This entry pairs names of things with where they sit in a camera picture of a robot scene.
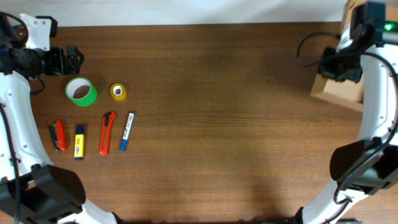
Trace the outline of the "cardboard box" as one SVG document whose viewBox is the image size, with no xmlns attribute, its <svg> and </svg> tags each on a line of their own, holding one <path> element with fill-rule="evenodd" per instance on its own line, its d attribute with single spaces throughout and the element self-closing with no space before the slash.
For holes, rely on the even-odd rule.
<svg viewBox="0 0 398 224">
<path fill-rule="evenodd" d="M 364 79 L 359 83 L 336 82 L 317 74 L 310 96 L 354 111 L 363 111 Z"/>
</svg>

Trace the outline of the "green tape roll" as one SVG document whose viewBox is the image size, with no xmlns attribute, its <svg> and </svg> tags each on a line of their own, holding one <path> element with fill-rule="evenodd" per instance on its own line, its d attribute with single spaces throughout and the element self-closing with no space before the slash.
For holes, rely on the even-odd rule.
<svg viewBox="0 0 398 224">
<path fill-rule="evenodd" d="M 87 107 L 97 98 L 97 90 L 92 82 L 84 77 L 70 80 L 65 87 L 67 98 L 76 106 Z"/>
</svg>

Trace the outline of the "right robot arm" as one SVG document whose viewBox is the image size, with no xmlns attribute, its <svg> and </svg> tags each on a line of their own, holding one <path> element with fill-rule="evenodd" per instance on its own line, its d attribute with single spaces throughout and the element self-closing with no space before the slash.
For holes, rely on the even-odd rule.
<svg viewBox="0 0 398 224">
<path fill-rule="evenodd" d="M 317 80 L 363 83 L 358 140 L 337 148 L 328 183 L 294 223 L 339 223 L 356 203 L 397 183 L 397 2 L 348 1 L 337 47 L 315 61 Z"/>
</svg>

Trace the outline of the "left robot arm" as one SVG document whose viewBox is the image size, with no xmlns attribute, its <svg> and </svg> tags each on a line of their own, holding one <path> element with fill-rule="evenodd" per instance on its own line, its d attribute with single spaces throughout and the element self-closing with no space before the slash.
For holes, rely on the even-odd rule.
<svg viewBox="0 0 398 224">
<path fill-rule="evenodd" d="M 87 199 L 73 171 L 54 166 L 39 136 L 31 80 L 71 76 L 65 94 L 78 106 L 97 96 L 89 79 L 79 77 L 83 54 L 75 46 L 50 46 L 57 27 L 50 16 L 1 13 L 1 210 L 16 223 L 119 223 Z"/>
</svg>

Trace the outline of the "red stapler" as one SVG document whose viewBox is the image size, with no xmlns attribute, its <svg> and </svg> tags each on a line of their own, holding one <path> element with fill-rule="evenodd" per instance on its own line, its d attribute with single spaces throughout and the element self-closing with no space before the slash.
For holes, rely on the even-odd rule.
<svg viewBox="0 0 398 224">
<path fill-rule="evenodd" d="M 53 124 L 49 126 L 50 137 L 53 142 L 53 146 L 56 151 L 66 151 L 67 142 L 63 123 L 60 120 L 55 120 Z"/>
</svg>

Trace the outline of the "small yellow tape roll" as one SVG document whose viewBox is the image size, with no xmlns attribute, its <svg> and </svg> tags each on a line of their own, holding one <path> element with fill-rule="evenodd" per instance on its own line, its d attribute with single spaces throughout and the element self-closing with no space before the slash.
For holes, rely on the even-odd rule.
<svg viewBox="0 0 398 224">
<path fill-rule="evenodd" d="M 110 90 L 110 95 L 112 98 L 116 101 L 121 101 L 125 99 L 127 95 L 127 91 L 125 89 L 125 86 L 122 83 L 115 83 L 111 86 Z"/>
</svg>

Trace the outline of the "orange utility knife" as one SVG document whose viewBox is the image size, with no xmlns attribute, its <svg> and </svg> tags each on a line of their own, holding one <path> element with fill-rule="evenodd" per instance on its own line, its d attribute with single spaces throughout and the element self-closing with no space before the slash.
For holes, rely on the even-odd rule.
<svg viewBox="0 0 398 224">
<path fill-rule="evenodd" d="M 99 153 L 102 156 L 106 156 L 109 153 L 109 141 L 111 137 L 111 128 L 116 118 L 115 112 L 108 112 L 103 116 L 102 126 L 101 126 L 101 137 L 100 137 L 100 147 Z"/>
</svg>

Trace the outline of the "yellow highlighter marker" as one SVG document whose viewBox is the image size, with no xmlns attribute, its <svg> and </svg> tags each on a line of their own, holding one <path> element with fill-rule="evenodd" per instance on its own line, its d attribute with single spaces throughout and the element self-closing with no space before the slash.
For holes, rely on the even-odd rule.
<svg viewBox="0 0 398 224">
<path fill-rule="evenodd" d="M 74 160 L 80 161 L 84 158 L 84 125 L 76 126 Z"/>
</svg>

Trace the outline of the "blue white marker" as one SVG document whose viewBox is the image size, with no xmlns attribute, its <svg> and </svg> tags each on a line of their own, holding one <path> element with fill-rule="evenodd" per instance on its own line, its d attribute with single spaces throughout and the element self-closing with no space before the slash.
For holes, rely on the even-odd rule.
<svg viewBox="0 0 398 224">
<path fill-rule="evenodd" d="M 129 139 L 129 135 L 131 132 L 131 127 L 134 121 L 134 115 L 135 113 L 133 111 L 130 111 L 126 120 L 126 125 L 124 128 L 124 132 L 123 132 L 123 136 L 122 136 L 122 140 L 121 140 L 121 145 L 119 150 L 121 152 L 124 152 L 127 148 L 127 143 L 128 143 L 128 139 Z"/>
</svg>

